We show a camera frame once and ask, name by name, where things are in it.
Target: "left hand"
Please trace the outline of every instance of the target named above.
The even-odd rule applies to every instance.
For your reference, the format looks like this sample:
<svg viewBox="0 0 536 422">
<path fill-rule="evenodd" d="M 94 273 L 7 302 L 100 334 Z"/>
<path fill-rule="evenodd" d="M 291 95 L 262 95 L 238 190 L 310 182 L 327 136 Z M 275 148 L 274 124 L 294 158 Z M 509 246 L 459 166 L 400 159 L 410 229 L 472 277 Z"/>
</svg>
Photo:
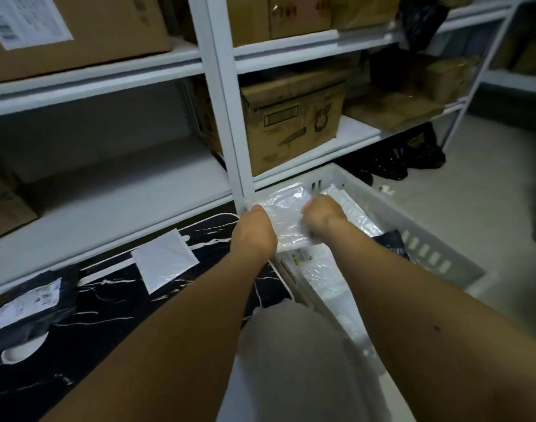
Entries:
<svg viewBox="0 0 536 422">
<path fill-rule="evenodd" d="M 255 251 L 267 262 L 276 253 L 277 247 L 278 238 L 262 206 L 252 206 L 250 212 L 240 214 L 231 236 L 232 252 Z"/>
</svg>

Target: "white shelf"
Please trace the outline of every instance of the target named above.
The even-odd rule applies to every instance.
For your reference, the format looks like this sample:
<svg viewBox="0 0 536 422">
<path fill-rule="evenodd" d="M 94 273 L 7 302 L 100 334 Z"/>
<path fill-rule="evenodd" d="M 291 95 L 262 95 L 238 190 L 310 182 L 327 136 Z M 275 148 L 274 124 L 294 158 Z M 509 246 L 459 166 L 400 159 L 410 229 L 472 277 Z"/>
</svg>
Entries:
<svg viewBox="0 0 536 422">
<path fill-rule="evenodd" d="M 457 102 L 446 105 L 441 116 L 461 110 L 465 106 L 466 97 L 458 99 Z M 331 161 L 342 155 L 346 155 L 357 149 L 364 148 L 375 142 L 381 141 L 393 135 L 393 133 L 383 133 L 368 124 L 357 121 L 346 115 L 342 115 L 338 124 L 337 136 L 328 142 L 314 148 L 306 153 L 286 161 L 273 169 L 255 176 L 255 189 L 282 181 L 290 176 L 294 176 L 303 171 L 317 167 L 325 162 Z"/>
<path fill-rule="evenodd" d="M 198 47 L 173 38 L 169 53 L 1 83 L 0 115 L 202 73 Z"/>
<path fill-rule="evenodd" d="M 510 89 L 536 93 L 536 76 L 534 75 L 517 74 L 508 70 L 489 70 L 484 72 L 481 81 Z"/>
<path fill-rule="evenodd" d="M 450 11 L 438 33 L 504 19 L 511 12 L 512 0 L 473 3 Z M 402 30 L 390 26 L 329 30 L 320 33 L 257 42 L 234 49 L 238 74 L 309 61 L 341 53 L 378 47 L 404 39 Z"/>
<path fill-rule="evenodd" d="M 232 199 L 226 171 L 197 139 L 44 179 L 33 193 L 45 213 L 0 238 L 0 285 L 98 255 Z"/>
</svg>

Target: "left arm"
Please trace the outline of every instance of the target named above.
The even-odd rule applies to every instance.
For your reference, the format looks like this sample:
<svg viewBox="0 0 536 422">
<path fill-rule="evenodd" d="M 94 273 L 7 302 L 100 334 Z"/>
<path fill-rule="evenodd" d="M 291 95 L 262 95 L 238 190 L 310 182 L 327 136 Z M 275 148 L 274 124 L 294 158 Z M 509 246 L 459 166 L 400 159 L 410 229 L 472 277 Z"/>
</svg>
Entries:
<svg viewBox="0 0 536 422">
<path fill-rule="evenodd" d="M 214 421 L 247 298 L 276 246 L 264 209 L 244 212 L 229 254 L 141 323 L 42 422 Z"/>
</svg>

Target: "forearm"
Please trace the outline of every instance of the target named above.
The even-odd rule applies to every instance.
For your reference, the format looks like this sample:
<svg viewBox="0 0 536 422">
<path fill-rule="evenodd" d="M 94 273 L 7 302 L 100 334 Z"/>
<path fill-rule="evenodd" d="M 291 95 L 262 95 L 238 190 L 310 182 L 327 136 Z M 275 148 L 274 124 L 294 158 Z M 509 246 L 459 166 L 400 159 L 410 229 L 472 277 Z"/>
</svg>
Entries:
<svg viewBox="0 0 536 422">
<path fill-rule="evenodd" d="M 44 421 L 214 420 L 265 262 L 252 249 L 229 253 L 138 326 Z"/>
<path fill-rule="evenodd" d="M 419 421 L 482 420 L 512 391 L 508 414 L 519 407 L 512 399 L 536 390 L 536 341 L 527 334 L 346 221 L 329 230 L 370 338 Z"/>
</svg>

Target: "human hand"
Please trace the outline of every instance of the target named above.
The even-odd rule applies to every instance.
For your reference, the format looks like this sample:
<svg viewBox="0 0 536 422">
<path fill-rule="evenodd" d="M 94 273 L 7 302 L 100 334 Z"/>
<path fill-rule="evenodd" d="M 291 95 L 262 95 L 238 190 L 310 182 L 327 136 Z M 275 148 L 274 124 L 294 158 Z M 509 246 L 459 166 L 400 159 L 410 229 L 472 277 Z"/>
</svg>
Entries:
<svg viewBox="0 0 536 422">
<path fill-rule="evenodd" d="M 278 238 L 272 222 L 259 205 L 252 206 L 250 212 L 243 212 L 231 236 L 231 251 L 254 252 L 267 262 L 278 247 Z"/>
<path fill-rule="evenodd" d="M 329 239 L 330 224 L 335 220 L 346 220 L 342 207 L 328 195 L 319 194 L 301 209 L 303 225 L 324 242 Z"/>
</svg>

